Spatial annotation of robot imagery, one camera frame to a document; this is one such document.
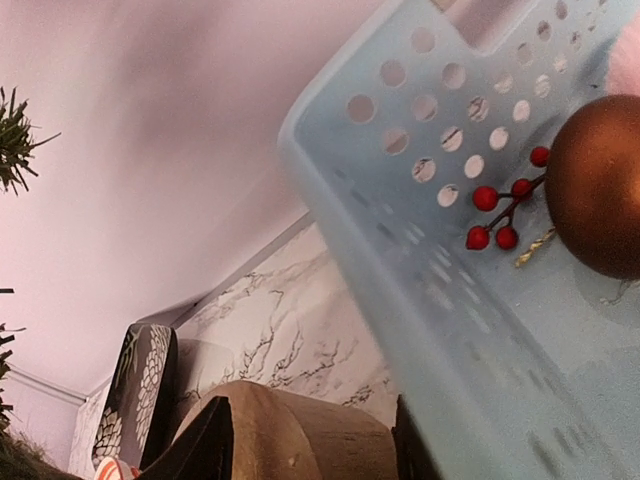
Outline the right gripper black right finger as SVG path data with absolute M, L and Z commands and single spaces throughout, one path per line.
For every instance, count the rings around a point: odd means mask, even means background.
M 441 480 L 442 477 L 425 446 L 404 397 L 396 403 L 395 425 L 391 428 L 400 480 Z

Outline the copper bauble ornament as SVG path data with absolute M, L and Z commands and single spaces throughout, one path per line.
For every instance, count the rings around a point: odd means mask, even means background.
M 599 274 L 639 278 L 639 98 L 609 95 L 572 114 L 554 138 L 545 182 L 567 250 Z

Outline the small green christmas tree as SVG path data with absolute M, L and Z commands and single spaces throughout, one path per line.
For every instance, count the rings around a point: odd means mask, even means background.
M 1 192 L 12 189 L 18 195 L 17 186 L 28 191 L 22 171 L 38 176 L 29 165 L 33 150 L 60 134 L 37 142 L 24 113 L 27 101 L 16 106 L 15 98 L 14 88 L 7 102 L 1 87 Z M 242 381 L 213 393 L 231 395 L 209 395 L 194 405 L 195 415 L 189 413 L 191 420 L 178 436 L 210 400 L 227 397 L 231 479 L 399 479 L 391 430 L 361 410 Z M 1 400 L 1 479 L 2 474 L 6 479 L 80 479 L 23 454 L 22 445 L 7 435 L 11 408 Z

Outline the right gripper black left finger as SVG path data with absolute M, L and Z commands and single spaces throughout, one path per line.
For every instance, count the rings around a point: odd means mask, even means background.
M 227 397 L 216 396 L 139 479 L 230 480 L 233 424 Z

